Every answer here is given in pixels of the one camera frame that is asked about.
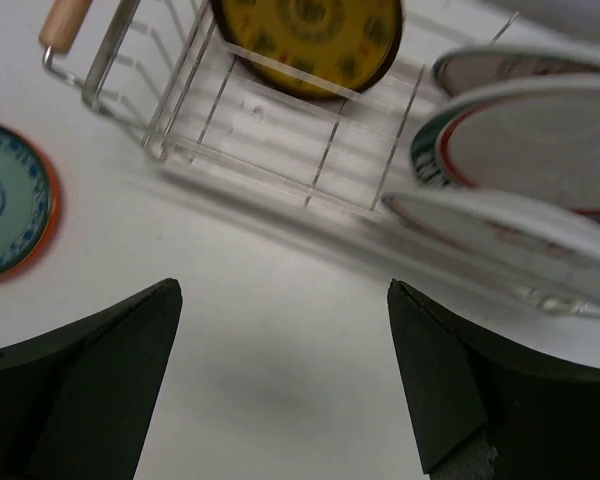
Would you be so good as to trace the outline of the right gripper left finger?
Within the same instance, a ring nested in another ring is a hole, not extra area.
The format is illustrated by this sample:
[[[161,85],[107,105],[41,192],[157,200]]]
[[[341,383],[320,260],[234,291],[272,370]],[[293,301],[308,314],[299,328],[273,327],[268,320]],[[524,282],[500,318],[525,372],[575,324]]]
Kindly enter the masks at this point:
[[[0,348],[0,479],[131,479],[182,309],[164,279]]]

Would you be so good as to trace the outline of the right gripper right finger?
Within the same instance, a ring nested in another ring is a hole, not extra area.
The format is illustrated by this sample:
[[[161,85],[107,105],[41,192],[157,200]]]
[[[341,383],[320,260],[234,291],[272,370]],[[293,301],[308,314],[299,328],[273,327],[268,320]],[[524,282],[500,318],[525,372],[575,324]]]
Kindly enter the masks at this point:
[[[389,321],[432,479],[600,479],[600,369],[510,341],[393,281]]]

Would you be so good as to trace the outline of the yellow patterned plate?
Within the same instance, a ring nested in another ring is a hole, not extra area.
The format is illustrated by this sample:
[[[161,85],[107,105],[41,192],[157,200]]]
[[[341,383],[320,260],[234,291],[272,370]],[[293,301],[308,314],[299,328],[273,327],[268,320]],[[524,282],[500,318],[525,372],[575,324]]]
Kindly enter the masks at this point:
[[[392,66],[402,39],[399,1],[212,1],[236,59],[265,85],[306,100],[340,97],[324,82],[364,92]]]

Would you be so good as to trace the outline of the white plate red lettering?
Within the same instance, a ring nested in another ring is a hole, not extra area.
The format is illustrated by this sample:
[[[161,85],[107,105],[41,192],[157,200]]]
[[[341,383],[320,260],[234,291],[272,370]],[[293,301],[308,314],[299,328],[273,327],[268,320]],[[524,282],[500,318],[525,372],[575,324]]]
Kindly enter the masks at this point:
[[[402,220],[464,252],[600,302],[600,224],[502,191],[419,187],[388,192]]]

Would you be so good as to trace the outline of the white plate green rim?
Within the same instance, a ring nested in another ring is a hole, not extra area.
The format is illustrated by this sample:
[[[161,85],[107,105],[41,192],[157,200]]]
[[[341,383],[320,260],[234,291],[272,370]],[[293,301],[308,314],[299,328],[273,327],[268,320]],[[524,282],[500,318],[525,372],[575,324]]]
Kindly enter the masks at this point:
[[[493,188],[600,220],[600,74],[470,90],[425,120],[409,155],[421,184]]]

